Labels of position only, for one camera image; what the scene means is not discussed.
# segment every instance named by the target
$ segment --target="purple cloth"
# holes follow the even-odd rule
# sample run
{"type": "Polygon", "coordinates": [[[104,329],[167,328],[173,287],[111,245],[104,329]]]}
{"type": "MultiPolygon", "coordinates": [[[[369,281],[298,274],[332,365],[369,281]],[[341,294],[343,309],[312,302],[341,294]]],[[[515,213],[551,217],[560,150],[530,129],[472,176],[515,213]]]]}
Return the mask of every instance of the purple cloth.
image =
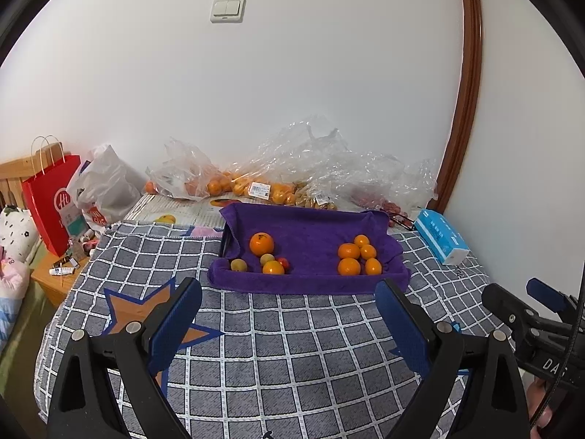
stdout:
{"type": "Polygon", "coordinates": [[[410,271],[402,260],[402,247],[386,231],[388,215],[381,211],[348,213],[291,206],[233,203],[220,211],[233,239],[225,257],[213,262],[210,282],[220,289],[269,294],[371,294],[382,279],[391,278],[406,290],[410,271]],[[262,274],[260,260],[250,251],[250,238],[266,232],[274,239],[275,258],[287,258],[286,275],[262,274]],[[381,275],[338,275],[337,248],[365,234],[377,250],[381,275]],[[232,259],[241,258],[248,272],[235,272],[232,259]]]}

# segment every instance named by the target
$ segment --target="human hand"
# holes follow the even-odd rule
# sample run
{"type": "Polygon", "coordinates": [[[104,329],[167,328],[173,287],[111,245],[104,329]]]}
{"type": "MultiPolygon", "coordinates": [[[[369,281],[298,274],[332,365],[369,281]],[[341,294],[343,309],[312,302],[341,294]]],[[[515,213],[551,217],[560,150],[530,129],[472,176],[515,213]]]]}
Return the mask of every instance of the human hand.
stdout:
{"type": "MultiPolygon", "coordinates": [[[[528,403],[528,416],[532,417],[538,405],[546,393],[546,382],[541,378],[534,378],[534,381],[526,391],[526,402],[528,403]]],[[[530,431],[530,439],[540,439],[537,427],[545,427],[552,418],[552,409],[546,406],[544,412],[538,418],[536,425],[530,431]]]]}

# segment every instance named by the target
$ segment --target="bedside table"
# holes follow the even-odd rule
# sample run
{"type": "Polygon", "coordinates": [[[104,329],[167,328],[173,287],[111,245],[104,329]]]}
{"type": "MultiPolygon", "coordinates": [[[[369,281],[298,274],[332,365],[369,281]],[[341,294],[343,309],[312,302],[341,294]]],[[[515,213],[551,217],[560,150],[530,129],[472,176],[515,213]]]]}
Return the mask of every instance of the bedside table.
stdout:
{"type": "MultiPolygon", "coordinates": [[[[39,264],[36,266],[30,278],[37,283],[45,291],[45,295],[51,301],[51,303],[58,307],[65,300],[65,297],[73,287],[77,276],[81,270],[86,266],[90,258],[85,258],[80,262],[80,267],[75,269],[75,272],[71,275],[51,275],[49,269],[53,268],[53,264],[60,258],[52,253],[45,254],[44,258],[41,259],[39,264]]],[[[71,263],[67,263],[64,267],[72,267],[71,263]]]]}

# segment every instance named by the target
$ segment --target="checkered tablecloth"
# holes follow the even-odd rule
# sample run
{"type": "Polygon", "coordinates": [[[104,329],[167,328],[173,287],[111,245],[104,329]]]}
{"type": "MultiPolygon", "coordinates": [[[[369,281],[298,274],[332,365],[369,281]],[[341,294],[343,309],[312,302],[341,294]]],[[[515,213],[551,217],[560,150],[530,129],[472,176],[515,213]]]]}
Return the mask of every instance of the checkered tablecloth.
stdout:
{"type": "MultiPolygon", "coordinates": [[[[192,437],[260,439],[382,438],[420,378],[404,360],[373,296],[276,296],[218,290],[207,268],[219,238],[185,236],[186,226],[121,223],[94,257],[48,326],[37,359],[35,395],[46,418],[64,348],[77,328],[99,335],[110,322],[108,288],[137,299],[176,276],[203,286],[196,323],[224,334],[179,350],[167,398],[192,437]]],[[[481,306],[488,278],[476,258],[441,266],[416,233],[394,237],[412,271],[407,296],[438,321],[485,336],[501,322],[481,306]]],[[[110,378],[133,437],[143,437],[117,372],[110,378]]],[[[464,389],[453,387],[435,436],[448,431],[464,389]]]]}

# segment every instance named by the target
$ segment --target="metal bolt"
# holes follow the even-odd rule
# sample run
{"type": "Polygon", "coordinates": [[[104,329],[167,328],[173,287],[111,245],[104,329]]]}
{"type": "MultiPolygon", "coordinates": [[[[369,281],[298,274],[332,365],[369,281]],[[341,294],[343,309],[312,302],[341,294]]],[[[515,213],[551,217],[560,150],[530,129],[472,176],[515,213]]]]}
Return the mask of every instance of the metal bolt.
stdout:
{"type": "Polygon", "coordinates": [[[71,339],[74,342],[77,342],[77,341],[81,340],[85,334],[86,334],[86,332],[84,330],[75,330],[74,333],[71,334],[71,339]]]}
{"type": "Polygon", "coordinates": [[[453,327],[451,326],[451,324],[448,324],[447,322],[439,322],[437,324],[437,330],[440,331],[441,333],[449,334],[453,331],[453,327]]]}
{"type": "Polygon", "coordinates": [[[126,331],[129,334],[135,334],[138,330],[140,330],[140,328],[142,328],[142,324],[140,322],[130,322],[126,326],[126,331]]]}
{"type": "Polygon", "coordinates": [[[504,342],[506,340],[506,334],[501,330],[494,330],[493,336],[498,342],[504,342]]]}

